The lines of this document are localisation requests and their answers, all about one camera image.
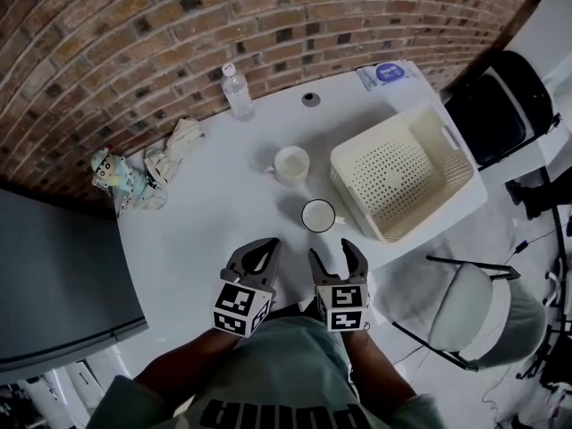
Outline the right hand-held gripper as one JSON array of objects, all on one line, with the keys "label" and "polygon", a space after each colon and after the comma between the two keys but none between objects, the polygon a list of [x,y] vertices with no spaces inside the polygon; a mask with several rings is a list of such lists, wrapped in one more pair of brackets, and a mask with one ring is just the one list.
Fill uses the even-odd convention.
[{"label": "right hand-held gripper", "polygon": [[365,329],[370,302],[369,264],[354,243],[342,238],[341,245],[349,271],[345,280],[329,274],[313,248],[308,251],[317,306],[328,332],[360,331]]}]

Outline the cream ceramic mug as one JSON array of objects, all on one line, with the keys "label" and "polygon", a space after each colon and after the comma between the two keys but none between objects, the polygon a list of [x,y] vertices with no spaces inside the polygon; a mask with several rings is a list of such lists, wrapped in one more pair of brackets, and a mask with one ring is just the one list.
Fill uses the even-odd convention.
[{"label": "cream ceramic mug", "polygon": [[268,166],[265,174],[271,174],[281,185],[297,187],[306,182],[309,173],[310,158],[302,147],[283,147],[276,154],[273,165]]}]

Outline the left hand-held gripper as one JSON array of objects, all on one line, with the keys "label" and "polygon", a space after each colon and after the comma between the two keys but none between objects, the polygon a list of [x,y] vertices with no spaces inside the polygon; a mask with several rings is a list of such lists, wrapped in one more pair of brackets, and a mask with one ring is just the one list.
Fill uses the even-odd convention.
[{"label": "left hand-held gripper", "polygon": [[251,241],[232,253],[214,297],[214,328],[247,338],[265,320],[275,296],[281,252],[282,241],[271,238]]}]

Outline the person's left forearm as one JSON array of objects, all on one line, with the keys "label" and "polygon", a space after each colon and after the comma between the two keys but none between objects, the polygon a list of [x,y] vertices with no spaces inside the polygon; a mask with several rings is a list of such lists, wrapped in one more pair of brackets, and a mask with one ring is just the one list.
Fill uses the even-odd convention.
[{"label": "person's left forearm", "polygon": [[216,329],[154,359],[135,379],[178,407],[197,394],[232,353],[239,336]]}]

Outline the person's right forearm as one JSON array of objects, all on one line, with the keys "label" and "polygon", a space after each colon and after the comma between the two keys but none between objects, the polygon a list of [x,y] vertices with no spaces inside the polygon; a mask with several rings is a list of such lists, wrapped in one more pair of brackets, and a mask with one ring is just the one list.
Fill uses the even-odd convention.
[{"label": "person's right forearm", "polygon": [[397,408],[416,396],[366,331],[341,334],[354,375],[354,384],[365,403]]}]

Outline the cartoon child figurine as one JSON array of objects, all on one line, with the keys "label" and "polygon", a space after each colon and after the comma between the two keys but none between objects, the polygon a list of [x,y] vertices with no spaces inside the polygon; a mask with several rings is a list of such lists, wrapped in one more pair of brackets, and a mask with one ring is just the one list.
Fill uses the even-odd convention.
[{"label": "cartoon child figurine", "polygon": [[129,165],[123,156],[114,155],[110,147],[97,151],[91,159],[92,184],[101,189],[116,189],[138,196],[148,185],[145,174]]}]

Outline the person's pale green shirt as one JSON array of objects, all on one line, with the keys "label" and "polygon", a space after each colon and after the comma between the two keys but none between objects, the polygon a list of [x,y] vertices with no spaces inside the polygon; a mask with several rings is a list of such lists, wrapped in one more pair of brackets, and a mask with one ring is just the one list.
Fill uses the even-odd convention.
[{"label": "person's pale green shirt", "polygon": [[316,303],[271,313],[178,407],[136,377],[114,378],[86,429],[445,429],[427,394],[393,409],[365,403]]}]

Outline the crumpled beige cloth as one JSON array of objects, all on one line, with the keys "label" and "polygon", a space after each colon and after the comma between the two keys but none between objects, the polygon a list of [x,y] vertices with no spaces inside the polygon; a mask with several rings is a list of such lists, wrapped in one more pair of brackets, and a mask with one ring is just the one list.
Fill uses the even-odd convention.
[{"label": "crumpled beige cloth", "polygon": [[130,210],[161,209],[184,159],[205,136],[197,120],[179,119],[161,146],[144,150],[141,161],[128,162],[135,179],[126,193],[114,190],[116,215]]}]

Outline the wet wipes pack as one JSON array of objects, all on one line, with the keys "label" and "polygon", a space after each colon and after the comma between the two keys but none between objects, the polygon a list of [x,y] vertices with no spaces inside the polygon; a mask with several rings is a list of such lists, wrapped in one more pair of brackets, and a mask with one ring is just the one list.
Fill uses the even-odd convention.
[{"label": "wet wipes pack", "polygon": [[359,67],[355,73],[367,92],[402,80],[423,78],[416,65],[405,59]]}]

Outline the white shelf unit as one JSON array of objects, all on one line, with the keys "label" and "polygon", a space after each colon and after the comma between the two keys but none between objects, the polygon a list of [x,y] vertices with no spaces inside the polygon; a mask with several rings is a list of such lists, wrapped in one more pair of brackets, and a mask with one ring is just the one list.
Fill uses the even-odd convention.
[{"label": "white shelf unit", "polygon": [[572,0],[542,0],[506,49],[545,80],[572,55]]}]

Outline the clear plastic water bottle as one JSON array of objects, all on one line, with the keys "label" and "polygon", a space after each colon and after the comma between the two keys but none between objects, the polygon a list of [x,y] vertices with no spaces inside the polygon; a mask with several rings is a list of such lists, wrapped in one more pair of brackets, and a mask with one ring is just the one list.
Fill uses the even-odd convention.
[{"label": "clear plastic water bottle", "polygon": [[231,113],[237,120],[243,122],[250,120],[254,114],[254,106],[245,75],[234,63],[224,64],[222,73],[222,89]]}]

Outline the white low cabinet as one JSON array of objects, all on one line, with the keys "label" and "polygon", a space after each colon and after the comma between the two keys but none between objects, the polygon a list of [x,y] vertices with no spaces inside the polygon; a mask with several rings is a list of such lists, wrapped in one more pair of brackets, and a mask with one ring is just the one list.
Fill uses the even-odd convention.
[{"label": "white low cabinet", "polygon": [[506,181],[518,180],[544,168],[553,181],[572,167],[572,96],[556,104],[560,123],[549,133],[509,157]]}]

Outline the white mug with dark rim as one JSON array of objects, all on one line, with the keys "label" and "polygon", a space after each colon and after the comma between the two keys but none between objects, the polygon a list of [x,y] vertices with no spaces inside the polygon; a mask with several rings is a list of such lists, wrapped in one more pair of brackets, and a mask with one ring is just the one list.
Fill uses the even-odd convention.
[{"label": "white mug with dark rim", "polygon": [[325,199],[308,201],[301,211],[303,226],[313,233],[325,233],[336,224],[345,224],[346,219],[339,216],[330,202]]}]

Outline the cream perforated plastic basket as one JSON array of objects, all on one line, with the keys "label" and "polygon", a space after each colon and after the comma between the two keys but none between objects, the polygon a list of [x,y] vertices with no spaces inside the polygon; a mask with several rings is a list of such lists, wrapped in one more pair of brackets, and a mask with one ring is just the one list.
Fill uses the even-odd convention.
[{"label": "cream perforated plastic basket", "polygon": [[383,244],[402,240],[475,177],[452,131],[430,104],[409,108],[339,144],[330,178],[357,225]]}]

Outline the grey metal cabinet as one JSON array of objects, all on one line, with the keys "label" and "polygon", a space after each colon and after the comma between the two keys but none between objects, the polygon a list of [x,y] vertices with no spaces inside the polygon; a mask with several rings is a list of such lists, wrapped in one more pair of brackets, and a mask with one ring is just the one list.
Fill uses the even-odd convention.
[{"label": "grey metal cabinet", "polygon": [[146,329],[116,221],[0,189],[0,385]]}]

